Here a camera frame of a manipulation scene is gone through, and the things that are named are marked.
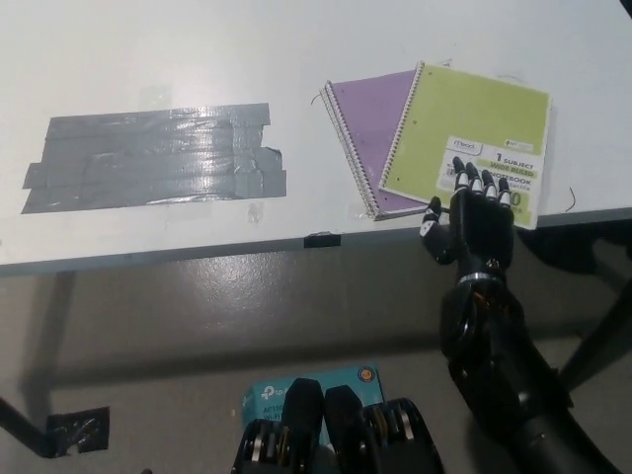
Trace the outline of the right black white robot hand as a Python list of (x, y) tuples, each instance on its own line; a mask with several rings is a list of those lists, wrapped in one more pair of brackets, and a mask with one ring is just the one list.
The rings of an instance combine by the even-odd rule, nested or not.
[(441, 265), (457, 264), (457, 281), (506, 281), (514, 254), (514, 213), (506, 178), (495, 180), (487, 171), (455, 156), (454, 191), (448, 223), (440, 223), (442, 203), (433, 197), (420, 227), (422, 243)]

